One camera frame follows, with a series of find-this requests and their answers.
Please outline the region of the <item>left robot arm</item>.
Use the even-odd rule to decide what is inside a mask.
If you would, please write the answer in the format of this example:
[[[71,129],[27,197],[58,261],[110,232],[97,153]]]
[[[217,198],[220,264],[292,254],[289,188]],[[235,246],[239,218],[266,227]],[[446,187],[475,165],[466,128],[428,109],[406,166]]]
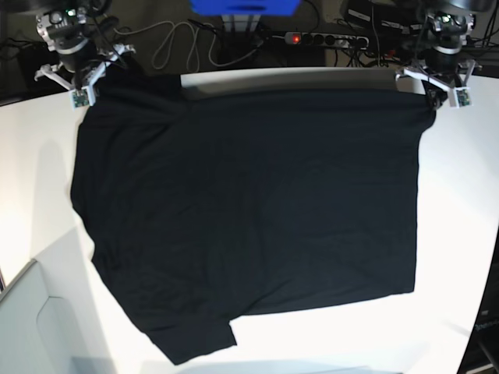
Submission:
[[[453,108],[472,104],[468,81],[478,64],[462,56],[475,28],[476,14],[488,9],[488,1],[428,1],[428,29],[424,52],[426,81],[447,95]]]

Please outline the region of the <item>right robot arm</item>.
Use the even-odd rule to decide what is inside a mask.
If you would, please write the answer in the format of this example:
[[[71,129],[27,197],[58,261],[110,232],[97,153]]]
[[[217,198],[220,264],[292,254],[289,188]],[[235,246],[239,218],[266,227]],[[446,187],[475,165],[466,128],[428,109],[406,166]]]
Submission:
[[[58,8],[37,16],[37,32],[50,52],[58,55],[66,71],[76,73],[97,58],[95,20],[103,16],[112,1],[65,1]]]

